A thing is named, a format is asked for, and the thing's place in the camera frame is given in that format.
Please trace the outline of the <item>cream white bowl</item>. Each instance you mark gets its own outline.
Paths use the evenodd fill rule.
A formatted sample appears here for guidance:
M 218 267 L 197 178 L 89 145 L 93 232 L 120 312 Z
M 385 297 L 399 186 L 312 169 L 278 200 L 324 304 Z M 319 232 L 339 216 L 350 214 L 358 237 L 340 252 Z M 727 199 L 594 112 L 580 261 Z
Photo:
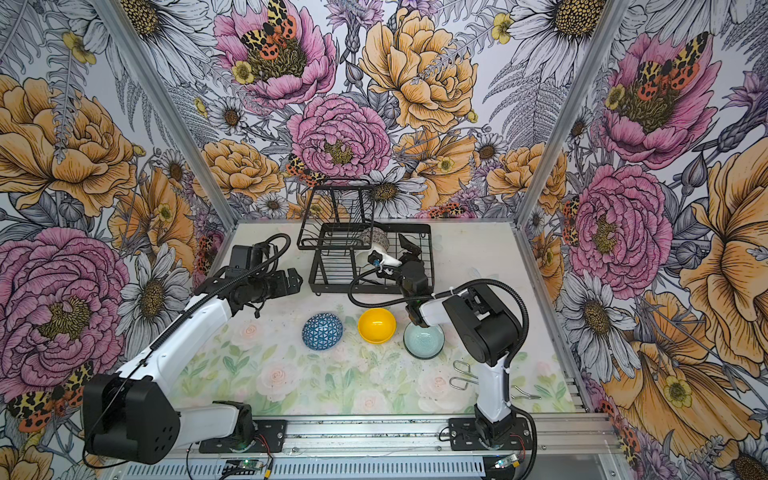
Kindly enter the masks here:
M 358 267 L 368 265 L 369 264 L 368 257 L 374 251 L 378 252 L 381 255 L 388 254 L 390 243 L 389 243 L 387 234 L 379 228 L 374 228 L 374 229 L 375 229 L 376 237 L 375 237 L 375 243 L 373 244 L 373 246 L 367 250 L 360 250 L 355 256 L 356 265 Z

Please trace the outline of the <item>mint green bowl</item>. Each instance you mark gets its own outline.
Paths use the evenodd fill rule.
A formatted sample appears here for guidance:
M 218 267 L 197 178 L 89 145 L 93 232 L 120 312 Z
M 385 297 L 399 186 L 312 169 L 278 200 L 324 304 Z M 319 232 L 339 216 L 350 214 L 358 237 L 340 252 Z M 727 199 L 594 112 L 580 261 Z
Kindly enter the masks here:
M 430 360 L 437 357 L 444 348 L 444 331 L 440 326 L 421 327 L 408 324 L 403 333 L 403 344 L 414 358 Z

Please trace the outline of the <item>black white patterned bowl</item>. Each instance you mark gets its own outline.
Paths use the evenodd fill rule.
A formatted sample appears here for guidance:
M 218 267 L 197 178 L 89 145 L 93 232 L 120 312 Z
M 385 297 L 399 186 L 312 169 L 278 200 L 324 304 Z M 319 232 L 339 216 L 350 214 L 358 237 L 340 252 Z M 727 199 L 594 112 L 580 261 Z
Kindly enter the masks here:
M 370 249 L 375 243 L 375 237 L 376 233 L 374 228 L 365 228 L 363 230 L 356 231 L 351 237 L 351 246 L 355 250 Z

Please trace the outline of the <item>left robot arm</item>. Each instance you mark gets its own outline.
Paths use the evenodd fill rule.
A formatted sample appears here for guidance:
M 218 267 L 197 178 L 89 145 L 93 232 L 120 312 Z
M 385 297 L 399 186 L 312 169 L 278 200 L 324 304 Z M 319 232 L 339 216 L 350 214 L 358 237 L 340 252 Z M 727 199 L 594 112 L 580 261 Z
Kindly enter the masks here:
M 83 391 L 84 456 L 115 465 L 156 464 L 180 446 L 205 441 L 248 447 L 256 438 L 250 405 L 215 401 L 181 408 L 169 397 L 196 352 L 246 307 L 261 311 L 272 299 L 300 292 L 294 268 L 281 270 L 291 238 L 277 233 L 250 246 L 236 245 L 229 264 L 194 291 L 181 313 L 146 348 L 111 374 L 97 374 Z

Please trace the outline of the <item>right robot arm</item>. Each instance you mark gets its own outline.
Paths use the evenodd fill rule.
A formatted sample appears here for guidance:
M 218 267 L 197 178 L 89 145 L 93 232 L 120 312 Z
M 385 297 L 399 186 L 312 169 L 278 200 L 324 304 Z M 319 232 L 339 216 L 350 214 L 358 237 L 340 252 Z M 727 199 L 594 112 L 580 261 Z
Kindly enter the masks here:
M 405 253 L 398 259 L 378 246 L 369 250 L 367 261 L 372 268 L 352 280 L 348 299 L 366 309 L 403 303 L 411 323 L 420 328 L 452 325 L 465 350 L 481 365 L 474 407 L 480 441 L 488 448 L 499 448 L 523 415 L 511 400 L 509 368 L 529 334 L 527 307 L 518 292 L 497 279 L 469 280 L 435 293 L 421 249 L 405 237 L 400 242 Z M 355 299 L 352 287 L 372 274 L 394 281 L 401 297 L 376 305 Z

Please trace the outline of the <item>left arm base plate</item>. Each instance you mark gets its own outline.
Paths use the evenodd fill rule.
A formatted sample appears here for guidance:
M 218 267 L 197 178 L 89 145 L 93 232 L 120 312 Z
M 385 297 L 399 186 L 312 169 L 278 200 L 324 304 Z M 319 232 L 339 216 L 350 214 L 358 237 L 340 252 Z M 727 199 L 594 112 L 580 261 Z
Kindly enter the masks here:
M 253 433 L 243 438 L 231 435 L 225 438 L 204 440 L 199 445 L 202 454 L 253 454 L 281 453 L 286 440 L 288 422 L 277 419 L 257 419 Z

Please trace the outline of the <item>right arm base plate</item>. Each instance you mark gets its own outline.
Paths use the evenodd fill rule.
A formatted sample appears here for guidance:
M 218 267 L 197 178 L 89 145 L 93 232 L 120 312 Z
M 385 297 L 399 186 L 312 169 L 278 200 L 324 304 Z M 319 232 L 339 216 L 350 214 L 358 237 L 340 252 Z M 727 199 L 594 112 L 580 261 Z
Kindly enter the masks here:
M 502 435 L 499 440 L 492 441 L 489 445 L 481 441 L 474 418 L 449 418 L 448 434 L 452 451 L 503 450 L 521 452 L 525 449 L 530 452 L 533 448 L 529 422 L 521 417 L 515 419 L 515 423 L 508 433 Z

